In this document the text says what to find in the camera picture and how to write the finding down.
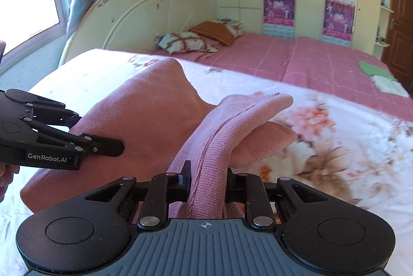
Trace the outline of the left hand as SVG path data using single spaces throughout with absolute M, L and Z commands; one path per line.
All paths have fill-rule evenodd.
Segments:
M 14 175 L 19 174 L 19 171 L 19 166 L 0 163 L 0 202 L 4 200 L 6 191 L 13 182 Z

